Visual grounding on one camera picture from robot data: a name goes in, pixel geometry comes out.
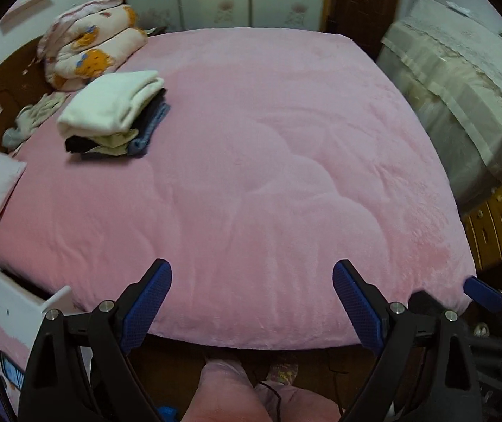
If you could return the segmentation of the white fuzzy cardigan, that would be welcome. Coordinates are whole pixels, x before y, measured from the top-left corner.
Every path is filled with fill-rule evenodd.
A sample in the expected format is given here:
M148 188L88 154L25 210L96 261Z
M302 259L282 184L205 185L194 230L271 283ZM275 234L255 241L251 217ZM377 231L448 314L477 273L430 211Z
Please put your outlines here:
M123 133L163 86L157 71L104 74L74 95L57 119L58 133L63 138Z

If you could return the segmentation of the right patterned slipper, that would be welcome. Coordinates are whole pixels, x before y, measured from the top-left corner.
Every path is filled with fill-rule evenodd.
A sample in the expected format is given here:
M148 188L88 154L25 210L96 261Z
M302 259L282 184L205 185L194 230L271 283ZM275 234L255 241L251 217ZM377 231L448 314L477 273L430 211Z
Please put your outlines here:
M299 365L295 363L279 363L272 365L268 375L267 381L276 382L285 386L294 384L299 373Z

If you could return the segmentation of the pink pajama legs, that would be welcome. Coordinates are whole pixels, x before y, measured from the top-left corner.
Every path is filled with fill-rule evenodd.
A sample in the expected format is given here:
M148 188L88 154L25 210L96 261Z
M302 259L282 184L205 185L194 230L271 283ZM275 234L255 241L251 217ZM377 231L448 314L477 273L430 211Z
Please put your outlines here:
M266 378L256 385L234 360L209 359L196 393L183 416L185 421L337 421L334 401L294 384Z

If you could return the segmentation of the blue grey folded garment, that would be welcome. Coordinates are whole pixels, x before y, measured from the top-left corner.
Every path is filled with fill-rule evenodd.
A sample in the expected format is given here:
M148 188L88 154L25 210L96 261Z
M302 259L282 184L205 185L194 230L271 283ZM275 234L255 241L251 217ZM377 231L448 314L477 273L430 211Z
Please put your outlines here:
M153 133L158 125L167 116L170 106L161 101L155 105L148 105L134 121L133 128L138 130L137 136L128 144L127 155L131 157L144 156L150 146Z

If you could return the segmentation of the green folded garment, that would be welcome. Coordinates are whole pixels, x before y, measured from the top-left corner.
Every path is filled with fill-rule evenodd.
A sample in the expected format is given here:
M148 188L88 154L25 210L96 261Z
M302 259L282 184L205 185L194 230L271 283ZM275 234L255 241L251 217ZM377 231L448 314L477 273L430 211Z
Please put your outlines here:
M88 153L99 153L109 156L121 156L128 153L128 146L138 136L137 129L130 129L122 133L113 133L106 136L93 136L90 141L95 143Z

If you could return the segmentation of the black folded garment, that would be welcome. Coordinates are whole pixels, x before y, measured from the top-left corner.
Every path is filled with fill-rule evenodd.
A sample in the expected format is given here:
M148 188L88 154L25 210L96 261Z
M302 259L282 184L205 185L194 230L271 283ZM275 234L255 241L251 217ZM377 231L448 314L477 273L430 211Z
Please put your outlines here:
M70 136L65 140L66 152L79 154L82 159L144 156L154 131L171 108L166 94L166 89L160 90L140 110L128 130L104 136Z

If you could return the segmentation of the pink plush bed cover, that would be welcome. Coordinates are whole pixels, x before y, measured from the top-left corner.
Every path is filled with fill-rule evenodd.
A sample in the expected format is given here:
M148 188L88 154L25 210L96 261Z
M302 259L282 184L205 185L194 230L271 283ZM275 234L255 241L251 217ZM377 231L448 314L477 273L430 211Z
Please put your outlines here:
M256 350L357 342L332 284L347 259L390 301L462 312L474 272L445 170L416 114L350 39L282 28L154 37L170 111L135 159L76 160L53 121L0 218L0 266L93 309L158 258L151 333Z

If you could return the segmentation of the lace covered furniture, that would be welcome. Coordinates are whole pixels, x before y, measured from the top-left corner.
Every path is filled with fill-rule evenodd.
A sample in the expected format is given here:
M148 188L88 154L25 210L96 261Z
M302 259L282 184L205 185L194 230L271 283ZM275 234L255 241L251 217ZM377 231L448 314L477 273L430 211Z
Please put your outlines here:
M378 66L417 114L459 205L502 181L502 36L417 0L382 38Z

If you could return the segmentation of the crumpled beige cloth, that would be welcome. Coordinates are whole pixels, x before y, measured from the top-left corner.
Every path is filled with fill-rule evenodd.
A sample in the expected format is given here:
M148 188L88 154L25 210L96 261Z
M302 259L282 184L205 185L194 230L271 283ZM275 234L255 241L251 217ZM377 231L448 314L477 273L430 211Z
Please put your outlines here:
M8 151L17 149L63 106L68 96L60 91L44 94L37 103L20 110L15 118L14 127L7 129L3 134L2 147Z

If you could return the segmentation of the wooden headboard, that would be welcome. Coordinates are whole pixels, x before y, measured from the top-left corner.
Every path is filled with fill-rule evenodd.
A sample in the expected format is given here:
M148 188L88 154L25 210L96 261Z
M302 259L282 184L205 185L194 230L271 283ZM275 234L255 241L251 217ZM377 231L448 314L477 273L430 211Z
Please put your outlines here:
M27 105L37 103L54 88L45 78L45 67L37 57L38 38L14 51L0 64L0 152L5 130L12 128L17 115Z

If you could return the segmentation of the pink bear print quilt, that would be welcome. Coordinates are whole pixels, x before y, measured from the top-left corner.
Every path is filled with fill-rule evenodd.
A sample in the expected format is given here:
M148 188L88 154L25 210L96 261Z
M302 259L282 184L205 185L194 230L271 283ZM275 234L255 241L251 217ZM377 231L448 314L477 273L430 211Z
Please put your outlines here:
M136 21L125 0L91 0L57 16L37 45L46 80L75 91L116 71L148 40Z

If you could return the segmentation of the dark wooden door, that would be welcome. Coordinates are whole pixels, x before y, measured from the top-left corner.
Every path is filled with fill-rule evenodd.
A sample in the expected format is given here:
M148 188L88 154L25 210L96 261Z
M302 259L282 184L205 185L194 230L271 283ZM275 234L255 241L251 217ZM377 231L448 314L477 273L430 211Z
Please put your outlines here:
M399 0L329 0L325 30L353 40L371 59L394 20Z

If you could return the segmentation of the wooden wall shelf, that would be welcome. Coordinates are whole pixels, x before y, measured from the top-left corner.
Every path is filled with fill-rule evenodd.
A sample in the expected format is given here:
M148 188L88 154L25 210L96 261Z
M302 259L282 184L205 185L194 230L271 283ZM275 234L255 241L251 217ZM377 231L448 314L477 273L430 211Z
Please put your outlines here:
M39 12L51 5L51 0L22 0L14 3L5 15L1 18L0 24L7 25L11 20L20 16L22 13L30 11Z

